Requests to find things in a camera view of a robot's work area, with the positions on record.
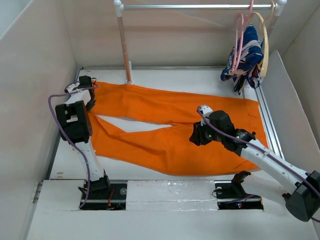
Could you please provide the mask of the orange trousers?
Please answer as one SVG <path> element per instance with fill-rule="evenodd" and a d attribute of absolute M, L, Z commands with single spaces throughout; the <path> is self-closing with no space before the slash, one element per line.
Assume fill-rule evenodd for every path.
<path fill-rule="evenodd" d="M 225 111 L 235 127 L 255 132 L 262 144 L 268 143 L 254 100 L 106 82 L 98 83 L 95 99 L 88 115 L 96 154 L 164 174 L 212 176 L 257 168 L 219 142 L 202 146 L 190 142 L 193 124 L 200 120 L 197 108 L 202 105 Z M 104 120 L 105 116 L 162 124 L 163 128 L 126 132 Z"/>

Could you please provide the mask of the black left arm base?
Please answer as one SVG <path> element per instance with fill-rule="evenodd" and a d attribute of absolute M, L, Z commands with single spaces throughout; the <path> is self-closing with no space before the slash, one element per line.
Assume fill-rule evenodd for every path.
<path fill-rule="evenodd" d="M 111 183 L 107 192 L 90 192 L 85 204 L 80 207 L 84 211 L 121 211 L 126 209 L 127 183 Z"/>

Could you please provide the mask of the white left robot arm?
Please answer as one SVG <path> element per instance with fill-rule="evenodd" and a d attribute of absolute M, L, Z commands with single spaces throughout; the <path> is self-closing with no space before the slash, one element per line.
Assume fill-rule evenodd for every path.
<path fill-rule="evenodd" d="M 60 125 L 60 136 L 77 151 L 88 174 L 87 182 L 79 190 L 93 198 L 107 198 L 111 194 L 110 180 L 100 166 L 92 145 L 93 127 L 89 118 L 95 106 L 96 78 L 83 75 L 68 85 L 64 92 L 69 99 L 54 108 L 54 116 Z"/>

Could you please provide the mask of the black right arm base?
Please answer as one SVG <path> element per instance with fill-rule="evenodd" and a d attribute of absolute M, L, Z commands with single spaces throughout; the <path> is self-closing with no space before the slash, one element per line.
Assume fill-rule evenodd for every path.
<path fill-rule="evenodd" d="M 217 209 L 222 210 L 263 210 L 262 198 L 258 195 L 245 193 L 240 185 L 231 181 L 214 183 L 211 195 L 217 200 Z"/>

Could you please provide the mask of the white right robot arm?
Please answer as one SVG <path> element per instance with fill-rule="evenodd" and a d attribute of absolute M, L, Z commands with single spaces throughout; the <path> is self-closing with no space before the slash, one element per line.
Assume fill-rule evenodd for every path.
<path fill-rule="evenodd" d="M 273 178 L 272 181 L 248 171 L 236 173 L 230 181 L 233 196 L 229 204 L 251 196 L 260 196 L 284 205 L 288 212 L 302 222 L 314 220 L 320 209 L 320 173 L 307 172 L 274 154 L 257 138 L 255 132 L 235 128 L 223 110 L 207 105 L 197 107 L 201 120 L 193 124 L 189 141 L 196 146 L 218 142 L 239 157 L 257 165 Z"/>

